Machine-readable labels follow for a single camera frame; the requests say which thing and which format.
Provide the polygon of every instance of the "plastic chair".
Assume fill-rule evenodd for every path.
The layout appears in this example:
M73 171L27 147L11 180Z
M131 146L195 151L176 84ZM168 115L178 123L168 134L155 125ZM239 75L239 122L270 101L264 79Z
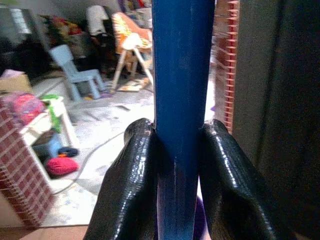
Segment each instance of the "plastic chair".
M68 82L71 85L71 94L74 101L82 100L79 90L76 86L76 83L80 82L88 82L93 98L100 98L100 94L94 80L96 80L100 91L105 90L106 87L97 69L78 71L73 62L74 57L66 44L52 48L50 50L50 54L55 62L63 69Z

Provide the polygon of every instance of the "blue pole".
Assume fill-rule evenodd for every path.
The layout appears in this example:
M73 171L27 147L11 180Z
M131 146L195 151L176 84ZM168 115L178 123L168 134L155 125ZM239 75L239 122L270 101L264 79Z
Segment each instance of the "blue pole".
M158 175L159 240L192 240L214 0L153 0L155 129L167 157Z

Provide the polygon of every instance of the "white shirt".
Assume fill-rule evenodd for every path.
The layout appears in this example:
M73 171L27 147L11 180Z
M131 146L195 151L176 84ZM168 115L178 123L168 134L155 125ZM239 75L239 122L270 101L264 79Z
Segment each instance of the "white shirt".
M94 5L88 7L86 9L86 19L88 20L90 35L96 36L106 32L103 21L108 20L109 17L102 6Z

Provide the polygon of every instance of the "window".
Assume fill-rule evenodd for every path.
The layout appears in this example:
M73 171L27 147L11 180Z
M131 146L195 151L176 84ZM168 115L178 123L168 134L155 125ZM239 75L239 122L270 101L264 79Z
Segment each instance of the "window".
M22 14L21 9L12 8L10 9L13 20L18 28L19 33L21 34L31 34L30 29L26 23L24 15Z

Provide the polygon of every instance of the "dusty floor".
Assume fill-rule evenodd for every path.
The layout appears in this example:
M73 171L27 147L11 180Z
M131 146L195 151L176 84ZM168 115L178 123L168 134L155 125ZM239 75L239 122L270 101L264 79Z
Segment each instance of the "dusty floor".
M148 85L140 92L116 92L106 98L74 102L69 98L63 72L54 72L33 87L39 97L57 94L64 104L80 141L80 154L75 158L79 171L59 179L51 185L56 202L44 220L43 227L87 225L97 201L103 177L121 151L123 132L140 118L154 120L153 87ZM214 72L209 75L205 119L214 117Z

